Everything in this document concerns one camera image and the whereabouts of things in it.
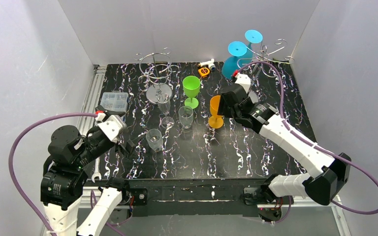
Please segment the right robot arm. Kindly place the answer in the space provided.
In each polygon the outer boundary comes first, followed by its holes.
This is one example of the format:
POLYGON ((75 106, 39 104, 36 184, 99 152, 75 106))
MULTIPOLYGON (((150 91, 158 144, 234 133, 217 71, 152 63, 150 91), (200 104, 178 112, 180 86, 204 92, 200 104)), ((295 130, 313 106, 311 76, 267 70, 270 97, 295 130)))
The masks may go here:
POLYGON ((252 195, 254 198, 271 202, 301 196, 327 206, 347 182, 349 164, 316 150, 317 145, 295 133, 276 108, 266 102, 253 103, 241 85, 233 84, 221 91, 218 114, 271 140, 306 169, 304 174, 271 175, 252 195))

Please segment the blue plastic wine glass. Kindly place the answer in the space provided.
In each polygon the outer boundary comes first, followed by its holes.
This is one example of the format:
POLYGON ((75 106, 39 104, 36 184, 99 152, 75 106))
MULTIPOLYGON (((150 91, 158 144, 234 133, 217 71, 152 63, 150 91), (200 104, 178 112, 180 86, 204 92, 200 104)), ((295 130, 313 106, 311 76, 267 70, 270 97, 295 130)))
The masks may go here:
POLYGON ((262 43, 263 35, 255 29, 250 29, 245 32, 245 38, 249 43, 247 45, 246 53, 238 61, 240 67, 243 67, 245 64, 248 64, 252 61, 255 55, 252 47, 255 44, 262 43))
POLYGON ((238 59, 245 55, 247 47, 241 41, 233 41, 227 49, 231 56, 224 62, 221 72, 227 80, 230 80, 233 73, 238 70, 238 59))

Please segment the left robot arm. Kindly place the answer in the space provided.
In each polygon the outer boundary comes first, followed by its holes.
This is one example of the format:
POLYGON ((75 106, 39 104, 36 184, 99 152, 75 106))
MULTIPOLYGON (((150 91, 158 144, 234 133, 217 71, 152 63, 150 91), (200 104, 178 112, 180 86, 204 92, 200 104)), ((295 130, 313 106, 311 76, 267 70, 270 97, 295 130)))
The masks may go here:
POLYGON ((120 135, 127 130, 125 112, 110 111, 99 105, 93 116, 96 125, 86 135, 73 125, 62 126, 51 135, 48 161, 54 164, 43 171, 41 202, 50 226, 59 236, 99 235, 115 207, 130 195, 127 180, 110 178, 91 213, 77 225, 83 187, 88 179, 84 168, 111 148, 130 155, 139 142, 136 138, 119 143, 120 135))

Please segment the orange plastic wine glass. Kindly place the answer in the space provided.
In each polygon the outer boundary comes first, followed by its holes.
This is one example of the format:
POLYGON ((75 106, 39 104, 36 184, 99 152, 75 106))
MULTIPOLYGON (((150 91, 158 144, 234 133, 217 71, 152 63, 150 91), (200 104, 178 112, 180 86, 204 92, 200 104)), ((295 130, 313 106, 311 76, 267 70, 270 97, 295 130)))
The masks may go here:
POLYGON ((220 95, 213 96, 210 99, 210 113, 211 116, 208 119, 208 125, 211 128, 218 129, 224 124, 222 116, 218 115, 218 108, 220 104, 220 95))

